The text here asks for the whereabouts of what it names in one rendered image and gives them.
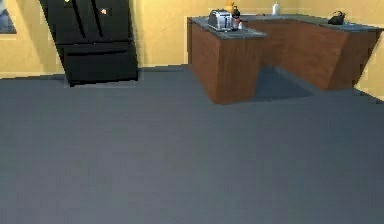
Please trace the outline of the silver toaster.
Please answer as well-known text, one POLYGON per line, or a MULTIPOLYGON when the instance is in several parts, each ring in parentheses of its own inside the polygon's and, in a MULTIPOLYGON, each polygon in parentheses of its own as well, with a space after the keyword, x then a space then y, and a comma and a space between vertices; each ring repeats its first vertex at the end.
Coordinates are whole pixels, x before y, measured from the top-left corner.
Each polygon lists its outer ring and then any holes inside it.
POLYGON ((224 9, 212 10, 208 16, 208 26, 216 31, 232 29, 232 15, 224 9))

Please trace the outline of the brown kitchen counter grey top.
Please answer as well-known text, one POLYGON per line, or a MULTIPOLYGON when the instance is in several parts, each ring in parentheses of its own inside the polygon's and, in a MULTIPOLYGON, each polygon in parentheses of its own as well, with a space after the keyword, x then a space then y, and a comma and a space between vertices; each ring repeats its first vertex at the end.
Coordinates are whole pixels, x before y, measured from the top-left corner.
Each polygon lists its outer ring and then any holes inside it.
POLYGON ((289 72, 322 90, 351 89, 384 32, 302 14, 242 20, 241 30, 220 32, 206 16, 187 19, 188 64, 215 104, 252 98, 263 67, 289 72))

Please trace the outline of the black kettle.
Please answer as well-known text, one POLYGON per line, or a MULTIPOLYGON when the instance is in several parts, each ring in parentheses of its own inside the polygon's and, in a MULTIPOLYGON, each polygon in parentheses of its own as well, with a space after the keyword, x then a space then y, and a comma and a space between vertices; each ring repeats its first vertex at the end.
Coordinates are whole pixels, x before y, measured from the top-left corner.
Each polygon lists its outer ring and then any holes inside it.
POLYGON ((342 11, 335 11, 335 15, 332 16, 328 23, 331 25, 343 25, 346 14, 342 11))

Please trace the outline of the black red bottle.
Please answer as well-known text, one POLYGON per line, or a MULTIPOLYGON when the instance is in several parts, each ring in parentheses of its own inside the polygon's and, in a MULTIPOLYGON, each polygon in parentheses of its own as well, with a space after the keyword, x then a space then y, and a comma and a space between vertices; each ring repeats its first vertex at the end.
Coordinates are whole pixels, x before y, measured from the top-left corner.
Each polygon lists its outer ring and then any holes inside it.
POLYGON ((241 30, 242 29, 242 20, 240 18, 240 11, 237 6, 233 7, 232 11, 232 29, 241 30))

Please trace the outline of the black fridge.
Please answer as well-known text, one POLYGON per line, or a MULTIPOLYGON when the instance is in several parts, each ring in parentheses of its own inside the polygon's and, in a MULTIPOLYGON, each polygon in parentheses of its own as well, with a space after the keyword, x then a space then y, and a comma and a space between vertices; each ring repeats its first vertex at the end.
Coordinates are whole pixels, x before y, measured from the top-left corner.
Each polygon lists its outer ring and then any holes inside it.
POLYGON ((129 0, 76 0, 80 32, 71 0, 39 0, 70 86, 138 80, 138 58, 129 0))

